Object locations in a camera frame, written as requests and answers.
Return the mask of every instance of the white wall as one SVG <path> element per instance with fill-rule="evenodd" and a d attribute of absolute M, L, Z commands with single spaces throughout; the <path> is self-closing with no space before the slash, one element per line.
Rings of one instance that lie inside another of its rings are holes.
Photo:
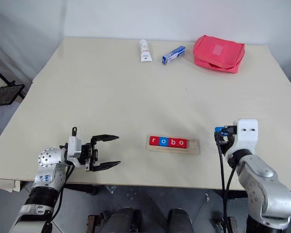
<path fill-rule="evenodd" d="M 0 0 L 0 68 L 26 83 L 63 35 L 268 44 L 291 80 L 291 0 Z"/>

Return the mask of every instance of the black cable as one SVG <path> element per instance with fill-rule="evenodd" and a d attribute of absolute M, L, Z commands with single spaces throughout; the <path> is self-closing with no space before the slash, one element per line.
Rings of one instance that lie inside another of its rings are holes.
<path fill-rule="evenodd" d="M 219 143 L 221 135 L 221 130 L 217 134 L 217 147 L 219 151 L 219 157 L 220 157 L 220 168 L 221 168 L 221 183 L 222 183 L 222 200 L 224 200 L 225 197 L 225 182 L 224 182 L 224 169 L 223 169 L 223 159 L 222 159 L 222 150 Z M 223 212 L 223 232 L 226 233 L 226 220 L 224 218 L 224 212 Z"/>
<path fill-rule="evenodd" d="M 71 176 L 73 170 L 74 170 L 74 165 L 72 165 L 72 169 L 70 171 L 70 166 L 67 168 L 67 171 L 66 171 L 66 180 L 65 180 L 65 183 L 67 182 L 68 178 Z M 62 187 L 62 189 L 60 190 L 60 197 L 59 197 L 59 203 L 58 203 L 58 207 L 57 207 L 57 210 L 56 212 L 54 213 L 54 215 L 52 216 L 51 218 L 51 221 L 54 220 L 54 218 L 57 216 L 59 210 L 60 210 L 60 207 L 62 206 L 62 202 L 63 202 L 63 192 L 64 192 L 64 186 Z"/>
<path fill-rule="evenodd" d="M 229 191 L 229 186 L 231 184 L 231 181 L 232 181 L 232 178 L 233 178 L 233 175 L 234 175 L 234 172 L 235 172 L 235 169 L 236 167 L 234 167 L 231 171 L 231 174 L 229 176 L 229 179 L 227 181 L 227 185 L 226 185 L 226 189 L 225 189 L 225 194 L 224 194 L 224 198 L 223 198 L 223 219 L 224 219 L 224 222 L 226 223 L 226 226 L 227 226 L 227 230 L 228 232 L 232 232 L 231 229 L 230 229 L 230 225 L 227 221 L 227 200 L 228 200 L 228 191 Z"/>

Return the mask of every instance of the toothpaste tube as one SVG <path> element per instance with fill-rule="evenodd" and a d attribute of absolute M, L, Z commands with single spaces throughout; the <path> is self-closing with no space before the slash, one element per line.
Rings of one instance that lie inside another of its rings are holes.
<path fill-rule="evenodd" d="M 141 52 L 141 62 L 152 62 L 151 54 L 149 51 L 149 47 L 147 46 L 146 40 L 139 41 L 139 47 Z"/>
<path fill-rule="evenodd" d="M 164 65 L 170 63 L 171 61 L 175 60 L 177 57 L 180 57 L 184 54 L 185 52 L 185 47 L 180 46 L 176 48 L 175 50 L 171 51 L 170 53 L 166 54 L 162 58 L 162 62 Z"/>

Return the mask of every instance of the red block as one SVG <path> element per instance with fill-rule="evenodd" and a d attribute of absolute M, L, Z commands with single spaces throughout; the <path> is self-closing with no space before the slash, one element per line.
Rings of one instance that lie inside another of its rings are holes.
<path fill-rule="evenodd" d="M 178 147 L 179 148 L 187 148 L 188 147 L 188 140 L 187 139 L 181 139 L 178 138 Z"/>
<path fill-rule="evenodd" d="M 156 137 L 156 136 L 150 136 L 150 145 L 152 146 L 158 146 L 160 142 L 160 137 Z"/>
<path fill-rule="evenodd" d="M 179 141 L 177 138 L 170 137 L 168 140 L 168 147 L 178 147 Z"/>

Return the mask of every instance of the blue block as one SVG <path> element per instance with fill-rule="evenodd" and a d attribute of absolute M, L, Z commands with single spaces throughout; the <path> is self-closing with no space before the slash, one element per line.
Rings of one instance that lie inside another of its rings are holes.
<path fill-rule="evenodd" d="M 160 137 L 159 146 L 168 147 L 168 137 Z"/>

